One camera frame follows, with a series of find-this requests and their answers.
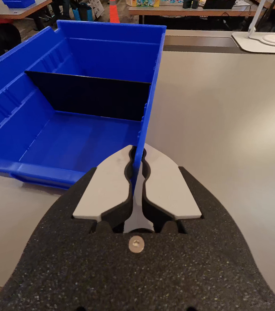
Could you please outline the teal bag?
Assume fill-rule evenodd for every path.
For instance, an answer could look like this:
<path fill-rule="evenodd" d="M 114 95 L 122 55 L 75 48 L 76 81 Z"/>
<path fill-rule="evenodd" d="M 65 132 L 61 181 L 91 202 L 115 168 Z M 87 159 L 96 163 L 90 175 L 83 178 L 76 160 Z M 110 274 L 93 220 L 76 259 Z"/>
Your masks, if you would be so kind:
<path fill-rule="evenodd" d="M 73 15 L 77 21 L 93 21 L 92 8 L 86 2 L 70 1 Z"/>

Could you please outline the grey desk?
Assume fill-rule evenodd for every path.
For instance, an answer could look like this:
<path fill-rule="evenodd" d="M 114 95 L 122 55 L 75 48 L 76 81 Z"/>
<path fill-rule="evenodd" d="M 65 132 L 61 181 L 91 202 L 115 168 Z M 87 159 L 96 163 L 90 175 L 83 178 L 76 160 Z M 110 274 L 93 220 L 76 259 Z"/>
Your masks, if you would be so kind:
<path fill-rule="evenodd" d="M 123 232 L 74 219 L 94 167 L 38 223 L 0 310 L 275 310 L 275 55 L 163 51 L 145 144 L 202 217 L 154 230 L 141 158 Z"/>

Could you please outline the long grey table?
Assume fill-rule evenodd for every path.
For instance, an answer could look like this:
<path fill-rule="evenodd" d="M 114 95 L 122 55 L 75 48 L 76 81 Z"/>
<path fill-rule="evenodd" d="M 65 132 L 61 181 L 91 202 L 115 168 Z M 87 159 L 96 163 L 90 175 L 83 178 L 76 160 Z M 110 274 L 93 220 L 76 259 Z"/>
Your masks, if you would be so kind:
<path fill-rule="evenodd" d="M 182 6 L 131 7 L 131 16 L 162 16 L 162 17 L 253 17 L 258 6 L 254 3 L 245 6 L 233 6 L 231 9 L 197 9 Z"/>

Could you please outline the orange traffic cone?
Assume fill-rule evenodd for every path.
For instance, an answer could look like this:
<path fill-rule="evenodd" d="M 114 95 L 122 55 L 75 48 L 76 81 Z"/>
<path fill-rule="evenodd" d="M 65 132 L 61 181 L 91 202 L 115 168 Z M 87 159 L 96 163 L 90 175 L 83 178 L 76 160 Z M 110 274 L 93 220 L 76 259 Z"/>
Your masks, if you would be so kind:
<path fill-rule="evenodd" d="M 111 23 L 120 23 L 116 0 L 109 0 L 109 17 Z"/>

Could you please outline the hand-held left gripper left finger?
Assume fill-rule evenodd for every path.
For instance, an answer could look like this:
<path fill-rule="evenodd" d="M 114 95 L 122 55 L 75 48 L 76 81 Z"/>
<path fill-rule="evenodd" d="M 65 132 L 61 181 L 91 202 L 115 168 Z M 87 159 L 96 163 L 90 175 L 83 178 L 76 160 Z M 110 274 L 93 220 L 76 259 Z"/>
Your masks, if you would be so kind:
<path fill-rule="evenodd" d="M 123 232 L 133 210 L 132 163 L 135 147 L 128 145 L 103 160 L 74 212 L 74 219 L 106 222 L 113 232 Z"/>

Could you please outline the large blue plastic bin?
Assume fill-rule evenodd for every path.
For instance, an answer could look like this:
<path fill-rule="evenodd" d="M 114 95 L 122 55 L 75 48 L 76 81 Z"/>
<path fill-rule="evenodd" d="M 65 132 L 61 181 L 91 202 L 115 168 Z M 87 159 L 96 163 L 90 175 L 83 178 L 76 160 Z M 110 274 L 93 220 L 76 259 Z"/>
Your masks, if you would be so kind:
<path fill-rule="evenodd" d="M 143 154 L 166 26 L 58 21 L 0 56 L 0 176 L 69 189 L 120 149 Z M 151 83 L 141 121 L 56 111 L 25 71 Z"/>

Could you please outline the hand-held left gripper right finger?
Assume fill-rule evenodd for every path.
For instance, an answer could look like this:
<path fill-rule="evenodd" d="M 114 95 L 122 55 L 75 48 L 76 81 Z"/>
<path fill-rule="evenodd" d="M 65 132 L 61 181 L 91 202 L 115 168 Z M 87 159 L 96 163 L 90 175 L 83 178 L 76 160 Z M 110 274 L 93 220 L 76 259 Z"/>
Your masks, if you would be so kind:
<path fill-rule="evenodd" d="M 202 217 L 180 167 L 148 144 L 144 146 L 142 174 L 142 212 L 154 230 L 162 230 L 168 221 Z"/>

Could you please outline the black bin divider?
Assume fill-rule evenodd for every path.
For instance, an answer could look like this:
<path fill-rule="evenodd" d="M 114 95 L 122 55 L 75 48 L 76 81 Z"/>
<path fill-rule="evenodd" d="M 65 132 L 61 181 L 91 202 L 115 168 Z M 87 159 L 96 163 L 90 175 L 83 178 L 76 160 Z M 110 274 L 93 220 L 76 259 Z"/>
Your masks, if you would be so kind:
<path fill-rule="evenodd" d="M 141 121 L 151 83 L 25 71 L 54 110 Z"/>

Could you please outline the black laptop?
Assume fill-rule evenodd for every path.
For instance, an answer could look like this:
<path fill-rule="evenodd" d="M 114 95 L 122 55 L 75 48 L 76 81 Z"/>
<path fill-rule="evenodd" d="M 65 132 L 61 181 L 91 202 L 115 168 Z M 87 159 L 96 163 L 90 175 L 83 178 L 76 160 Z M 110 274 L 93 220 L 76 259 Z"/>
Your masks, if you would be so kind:
<path fill-rule="evenodd" d="M 236 0 L 206 0 L 203 9 L 209 10 L 230 10 L 235 5 Z"/>

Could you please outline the white printed sign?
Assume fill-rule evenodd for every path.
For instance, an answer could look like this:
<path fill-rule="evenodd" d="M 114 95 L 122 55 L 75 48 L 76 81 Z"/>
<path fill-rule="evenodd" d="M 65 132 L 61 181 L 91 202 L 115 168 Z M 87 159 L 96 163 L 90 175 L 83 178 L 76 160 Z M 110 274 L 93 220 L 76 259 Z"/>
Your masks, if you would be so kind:
<path fill-rule="evenodd" d="M 89 4 L 96 18 L 99 18 L 104 13 L 104 7 L 100 0 L 89 0 Z"/>

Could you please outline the small blue bin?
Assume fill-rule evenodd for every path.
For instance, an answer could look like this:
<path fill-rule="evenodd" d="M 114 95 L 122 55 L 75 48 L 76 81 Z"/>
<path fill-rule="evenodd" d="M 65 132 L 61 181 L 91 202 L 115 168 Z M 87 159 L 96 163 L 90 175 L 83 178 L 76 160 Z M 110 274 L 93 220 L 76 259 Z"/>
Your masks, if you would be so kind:
<path fill-rule="evenodd" d="M 11 9 L 25 9 L 35 4 L 35 0 L 3 0 L 3 3 Z"/>

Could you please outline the colourful toy boxes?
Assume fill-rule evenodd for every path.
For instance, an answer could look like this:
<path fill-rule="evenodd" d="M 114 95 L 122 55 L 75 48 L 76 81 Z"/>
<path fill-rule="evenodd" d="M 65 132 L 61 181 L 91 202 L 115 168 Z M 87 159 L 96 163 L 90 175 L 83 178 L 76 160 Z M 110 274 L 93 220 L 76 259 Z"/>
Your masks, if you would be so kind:
<path fill-rule="evenodd" d="M 160 0 L 126 0 L 131 7 L 159 7 Z"/>

